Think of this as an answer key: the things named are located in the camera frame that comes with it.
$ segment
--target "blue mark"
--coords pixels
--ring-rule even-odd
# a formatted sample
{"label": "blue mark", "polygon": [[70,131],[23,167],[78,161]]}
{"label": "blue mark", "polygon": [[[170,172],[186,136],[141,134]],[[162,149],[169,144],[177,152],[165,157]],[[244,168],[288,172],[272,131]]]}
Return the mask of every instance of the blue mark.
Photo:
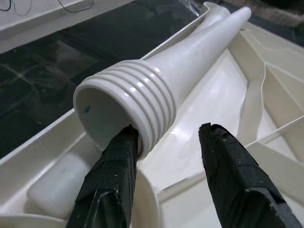
{"label": "blue mark", "polygon": [[88,105],[87,107],[84,108],[84,113],[89,113],[91,110],[91,106]]}

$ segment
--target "wire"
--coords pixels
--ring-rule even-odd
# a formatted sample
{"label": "wire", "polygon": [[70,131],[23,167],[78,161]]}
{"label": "wire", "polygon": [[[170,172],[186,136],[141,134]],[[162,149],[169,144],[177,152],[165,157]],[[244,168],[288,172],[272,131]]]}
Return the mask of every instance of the wire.
{"label": "wire", "polygon": [[15,11],[15,13],[16,13],[18,16],[26,16],[26,15],[28,15],[28,14],[29,14],[30,10],[32,9],[32,3],[33,3],[33,0],[30,0],[30,6],[29,6],[29,9],[28,9],[28,11],[27,11],[25,14],[20,14],[20,13],[18,13],[18,12],[17,12],[17,10],[16,10],[16,4],[15,4],[15,1],[14,1],[14,0],[12,0],[12,3],[13,3],[13,5],[14,5],[14,11]]}
{"label": "wire", "polygon": [[64,8],[64,9],[65,9],[67,12],[69,12],[69,13],[78,13],[78,12],[81,12],[81,11],[89,10],[89,9],[91,9],[92,6],[94,5],[94,1],[93,1],[92,4],[91,4],[89,7],[85,8],[85,9],[80,9],[80,10],[76,10],[76,11],[71,11],[71,10],[67,9],[67,8],[62,4],[62,2],[61,2],[60,0],[58,0],[58,2],[59,2],[60,5],[62,6],[62,8]]}
{"label": "wire", "polygon": [[1,11],[4,11],[4,12],[7,12],[7,11],[9,11],[10,10],[10,8],[11,8],[11,0],[9,0],[9,7],[7,8],[7,9],[0,9]]}

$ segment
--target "white plastic tray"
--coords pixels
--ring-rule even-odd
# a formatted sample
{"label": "white plastic tray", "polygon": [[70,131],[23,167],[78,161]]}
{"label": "white plastic tray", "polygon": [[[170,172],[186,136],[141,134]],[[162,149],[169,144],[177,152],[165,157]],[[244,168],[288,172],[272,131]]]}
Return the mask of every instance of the white plastic tray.
{"label": "white plastic tray", "polygon": [[[202,20],[197,18],[143,59],[182,40]],[[198,128],[206,122],[238,136],[304,224],[303,63],[300,47],[245,25],[189,93],[170,130],[138,164],[158,192],[163,227],[219,227],[198,140]],[[4,157],[0,212],[44,215],[28,200],[27,191],[83,137],[71,110]]]}

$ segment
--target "plastic compartment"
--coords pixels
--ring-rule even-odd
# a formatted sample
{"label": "plastic compartment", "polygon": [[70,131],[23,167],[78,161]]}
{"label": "plastic compartment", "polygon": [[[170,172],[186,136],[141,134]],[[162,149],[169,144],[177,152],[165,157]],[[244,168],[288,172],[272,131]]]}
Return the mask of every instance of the plastic compartment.
{"label": "plastic compartment", "polygon": [[[203,16],[197,18],[143,59],[187,37],[202,20]],[[304,50],[251,24],[244,29],[186,97],[173,126],[138,163],[155,191],[160,191],[165,227],[173,227],[175,219],[182,227],[219,225],[200,156],[198,128],[206,122],[238,134],[304,223]],[[241,134],[241,129],[250,129],[250,134]],[[4,157],[0,212],[44,215],[28,200],[27,191],[83,137],[84,130],[71,110]],[[176,191],[177,182],[195,173],[201,176]],[[170,195],[168,189],[175,193]],[[181,199],[188,203],[175,201]],[[187,212],[177,218],[179,210]]]}

